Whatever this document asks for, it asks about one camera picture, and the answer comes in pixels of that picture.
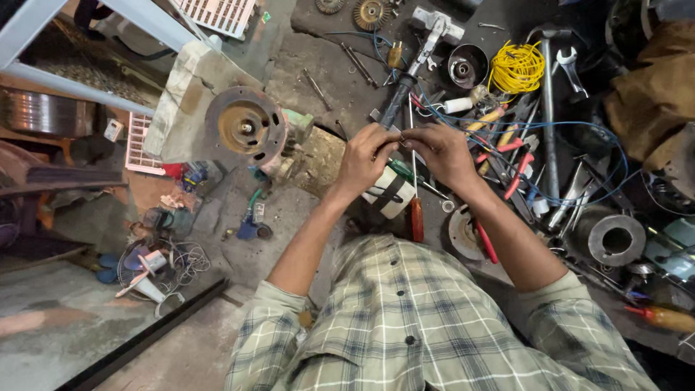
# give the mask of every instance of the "screwdriver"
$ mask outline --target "screwdriver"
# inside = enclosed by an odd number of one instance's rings
[[[410,167],[408,167],[405,163],[403,163],[400,160],[395,160],[389,157],[389,161],[386,163],[388,167],[391,168],[391,170],[394,170],[396,174],[400,175],[403,179],[412,182],[413,181],[413,172],[410,171]],[[425,182],[425,177],[422,175],[418,175],[418,184],[420,186],[425,187],[427,190],[431,191],[432,193],[438,195],[439,197],[448,200],[449,197],[444,195],[441,191],[435,189],[432,185],[428,184]]]
[[[408,109],[410,114],[410,129],[413,129],[413,103],[408,99]],[[415,150],[411,153],[413,159],[413,187],[415,188],[415,196],[410,200],[411,218],[413,223],[413,241],[422,243],[425,238],[425,228],[423,227],[423,204],[418,197],[418,171],[415,168]]]

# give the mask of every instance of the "rusty motor cover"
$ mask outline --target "rusty motor cover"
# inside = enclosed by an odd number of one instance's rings
[[[234,87],[213,99],[205,113],[205,128],[216,131],[220,143],[248,156],[247,163],[268,163],[284,148],[287,130],[280,108],[260,90]]]

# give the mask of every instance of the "yellow wire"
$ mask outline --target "yellow wire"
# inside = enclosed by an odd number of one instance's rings
[[[546,66],[543,55],[536,48],[540,42],[535,45],[510,45],[509,42],[492,58],[487,89],[490,90],[491,82],[501,91],[513,95],[538,89]]]

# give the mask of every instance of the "orange screwdriver handle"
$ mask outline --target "orange screwdriver handle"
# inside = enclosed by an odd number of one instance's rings
[[[410,207],[413,222],[413,241],[422,243],[425,239],[425,228],[423,227],[423,205],[420,197],[413,197],[410,201]]]
[[[487,256],[490,257],[490,262],[496,264],[498,260],[497,253],[495,253],[495,248],[492,246],[492,241],[490,241],[490,237],[487,236],[487,232],[485,232],[485,230],[482,228],[482,224],[480,224],[477,219],[475,220],[475,229],[478,231],[480,239],[482,239],[482,244],[485,247]]]
[[[514,179],[512,179],[512,183],[510,183],[509,187],[507,188],[507,192],[505,193],[505,200],[508,200],[512,196],[512,194],[514,194],[516,188],[519,187],[519,182],[521,182],[521,173],[523,173],[523,171],[526,169],[526,166],[528,166],[528,164],[534,160],[535,158],[533,157],[531,152],[528,152],[527,154],[523,155],[523,157],[519,161],[518,169],[516,170],[516,175],[514,176]]]

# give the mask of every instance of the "metal frame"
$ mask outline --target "metal frame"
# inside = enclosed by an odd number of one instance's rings
[[[135,337],[117,347],[114,351],[104,356],[101,360],[92,364],[74,378],[71,378],[56,391],[91,391],[105,381],[109,376],[121,369],[125,364],[133,360],[150,345],[170,332],[174,327],[183,323],[191,315],[203,308],[207,303],[219,296],[229,285],[229,280],[221,278],[210,287],[199,293],[192,299],[181,304],[162,319],[154,322]]]
[[[175,51],[198,38],[150,0],[103,0],[114,12],[133,22]],[[135,113],[154,115],[154,110],[82,83],[20,63],[17,57],[60,12],[67,0],[26,0],[0,30],[0,72],[43,86]]]

